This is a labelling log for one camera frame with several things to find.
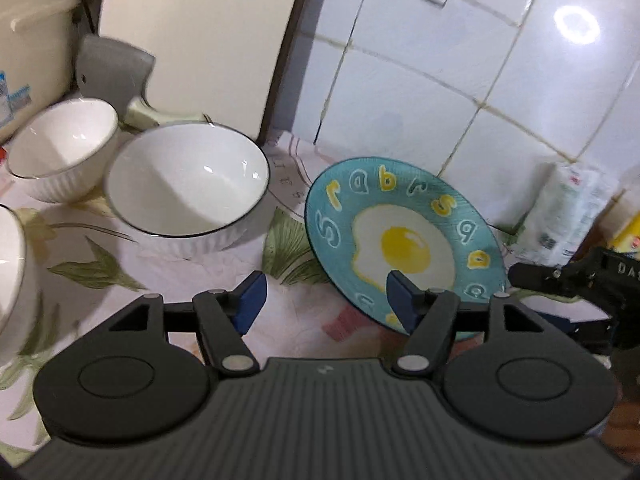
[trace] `teal plate with egg design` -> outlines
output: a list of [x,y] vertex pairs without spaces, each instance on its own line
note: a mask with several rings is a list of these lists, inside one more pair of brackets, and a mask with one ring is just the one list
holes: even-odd
[[475,208],[438,177],[399,160],[351,158],[324,170],[306,198],[305,225],[338,290],[398,332],[404,329],[385,292],[392,270],[462,301],[486,302],[506,284],[498,243]]

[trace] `cutting board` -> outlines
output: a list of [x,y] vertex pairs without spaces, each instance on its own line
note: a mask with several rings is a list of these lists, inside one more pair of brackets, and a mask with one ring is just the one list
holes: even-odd
[[103,0],[99,28],[156,57],[145,95],[152,107],[202,112],[257,139],[284,69],[294,4],[300,0]]

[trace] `white bowl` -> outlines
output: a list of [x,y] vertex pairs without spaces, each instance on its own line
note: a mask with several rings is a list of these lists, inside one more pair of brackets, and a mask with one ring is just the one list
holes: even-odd
[[18,132],[7,169],[21,190],[43,202],[72,202],[104,174],[118,147],[118,115],[100,99],[47,108]]
[[0,366],[22,348],[39,295],[36,267],[18,217],[0,204]]
[[264,153],[218,124],[171,124],[133,139],[105,179],[113,212],[146,247],[179,258],[221,250],[267,191]]

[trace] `tiled wall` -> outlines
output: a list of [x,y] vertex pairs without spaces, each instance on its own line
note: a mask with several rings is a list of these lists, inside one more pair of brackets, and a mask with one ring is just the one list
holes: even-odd
[[[567,38],[558,9],[572,10]],[[554,160],[640,174],[640,0],[308,0],[273,126],[439,174],[511,229]],[[590,34],[600,33],[593,41]]]

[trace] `yellow package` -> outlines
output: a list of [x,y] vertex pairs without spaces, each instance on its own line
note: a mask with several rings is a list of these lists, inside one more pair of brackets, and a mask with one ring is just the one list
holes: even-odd
[[640,260],[640,213],[609,244],[609,249]]

